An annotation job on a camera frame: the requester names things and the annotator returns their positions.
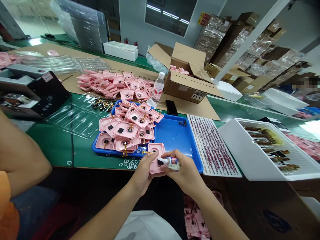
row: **hand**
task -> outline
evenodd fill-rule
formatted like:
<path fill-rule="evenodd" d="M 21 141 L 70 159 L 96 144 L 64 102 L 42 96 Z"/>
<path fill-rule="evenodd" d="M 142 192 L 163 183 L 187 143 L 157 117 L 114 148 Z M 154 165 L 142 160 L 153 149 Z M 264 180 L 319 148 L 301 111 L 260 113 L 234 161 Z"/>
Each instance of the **hand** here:
<path fill-rule="evenodd" d="M 134 188 L 135 193 L 139 195 L 139 197 L 142 197 L 150 183 L 151 180 L 154 177 L 160 177 L 164 176 L 164 173 L 156 173 L 156 174 L 151 174 L 150 173 L 150 164 L 152 163 L 153 160 L 158 158 L 159 152 L 154 152 L 153 154 L 146 154 L 144 157 L 141 159 L 135 173 L 132 175 L 131 179 L 129 180 L 129 184 Z"/>
<path fill-rule="evenodd" d="M 181 169 L 176 172 L 171 170 L 165 165 L 160 168 L 165 172 L 167 176 L 172 178 L 181 188 L 181 190 L 192 197 L 194 200 L 203 189 L 207 186 L 202 180 L 194 161 L 183 155 L 179 150 L 167 152 L 161 156 L 161 158 L 175 157 L 179 160 Z"/>

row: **white pillar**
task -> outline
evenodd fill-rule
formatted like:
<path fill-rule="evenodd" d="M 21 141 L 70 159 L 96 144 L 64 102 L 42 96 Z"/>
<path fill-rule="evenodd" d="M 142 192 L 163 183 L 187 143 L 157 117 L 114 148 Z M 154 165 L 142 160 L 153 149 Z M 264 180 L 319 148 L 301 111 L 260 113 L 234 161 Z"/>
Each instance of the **white pillar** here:
<path fill-rule="evenodd" d="M 290 0 L 278 0 L 269 12 L 259 22 L 257 27 L 252 31 L 248 38 L 243 42 L 235 54 L 230 58 L 226 65 L 221 69 L 215 77 L 214 82 L 219 82 L 229 69 L 237 62 L 237 60 L 245 53 L 251 44 L 259 37 L 259 35 L 267 28 L 267 26 L 277 17 L 282 9 L 290 2 Z"/>

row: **white pegboard tray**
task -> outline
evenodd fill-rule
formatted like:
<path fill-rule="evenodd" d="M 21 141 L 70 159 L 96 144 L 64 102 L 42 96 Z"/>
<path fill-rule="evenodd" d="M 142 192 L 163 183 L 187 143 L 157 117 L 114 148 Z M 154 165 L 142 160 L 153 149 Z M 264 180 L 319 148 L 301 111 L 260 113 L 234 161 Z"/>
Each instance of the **white pegboard tray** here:
<path fill-rule="evenodd" d="M 288 150 L 290 164 L 299 165 L 297 171 L 281 172 L 262 148 L 253 140 L 244 127 L 269 129 L 282 141 L 273 149 Z M 273 124 L 248 119 L 234 118 L 218 129 L 234 159 L 249 181 L 297 181 L 320 178 L 320 164 L 307 155 Z"/>
<path fill-rule="evenodd" d="M 242 177 L 212 119 L 187 115 L 203 164 L 203 174 Z"/>

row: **green workbench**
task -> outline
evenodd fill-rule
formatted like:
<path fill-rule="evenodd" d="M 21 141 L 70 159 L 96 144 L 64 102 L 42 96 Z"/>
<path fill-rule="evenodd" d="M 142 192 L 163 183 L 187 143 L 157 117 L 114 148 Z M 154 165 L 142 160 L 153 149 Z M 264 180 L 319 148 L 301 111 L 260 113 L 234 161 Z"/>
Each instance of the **green workbench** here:
<path fill-rule="evenodd" d="M 74 44 L 51 41 L 44 38 L 36 38 L 23 41 L 10 42 L 9 44 L 26 47 L 33 46 L 42 43 L 54 43 L 62 45 L 64 47 L 76 49 L 82 52 L 90 53 L 93 55 L 100 56 L 102 58 L 107 58 L 113 61 L 121 62 L 131 66 L 140 67 L 150 71 L 155 71 L 151 65 L 147 63 L 146 58 L 139 56 L 136 62 L 131 62 L 116 58 L 110 55 L 101 54 L 97 52 L 92 52 L 84 50 L 75 46 Z M 72 100 L 76 101 L 80 95 L 73 94 Z M 212 96 L 207 96 L 211 106 L 214 108 L 221 121 L 214 121 L 216 126 L 219 128 L 226 122 L 229 122 L 235 117 L 259 120 L 263 117 L 271 117 L 280 120 L 292 133 L 308 138 L 310 140 L 319 141 L 320 139 L 320 123 L 317 121 L 306 122 L 295 117 L 289 117 L 281 113 L 276 113 L 274 111 L 269 111 L 265 109 L 259 109 L 256 107 L 248 106 L 241 103 L 231 102 L 221 98 L 216 98 Z M 313 127 L 312 130 L 306 130 L 310 125 Z M 71 134 L 69 132 L 63 131 L 56 126 L 50 125 L 45 121 L 36 123 L 27 132 L 27 134 L 32 137 L 40 146 L 48 160 L 53 166 L 60 167 L 82 167 L 82 168 L 106 168 L 106 169 L 127 169 L 127 167 L 122 163 L 124 160 L 130 160 L 135 162 L 138 159 L 132 159 L 128 157 L 111 157 L 111 156 L 98 156 L 91 150 L 91 145 L 98 134 L 94 134 L 90 139 L 85 139 L 76 135 L 73 135 L 73 148 L 72 151 L 72 141 Z"/>

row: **orange sleeve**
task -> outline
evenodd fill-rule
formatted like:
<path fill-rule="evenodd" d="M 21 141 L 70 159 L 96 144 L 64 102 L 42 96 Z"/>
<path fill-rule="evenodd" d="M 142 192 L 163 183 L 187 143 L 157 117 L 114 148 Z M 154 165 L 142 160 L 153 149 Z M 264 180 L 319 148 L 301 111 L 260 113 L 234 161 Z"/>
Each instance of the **orange sleeve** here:
<path fill-rule="evenodd" d="M 5 171 L 0 171 L 0 193 L 0 239 L 15 240 L 20 227 L 19 212 L 9 202 L 11 188 Z"/>
<path fill-rule="evenodd" d="M 10 182 L 8 179 L 8 174 L 5 171 L 0 171 L 0 219 L 2 218 L 3 212 L 7 207 L 10 196 Z"/>

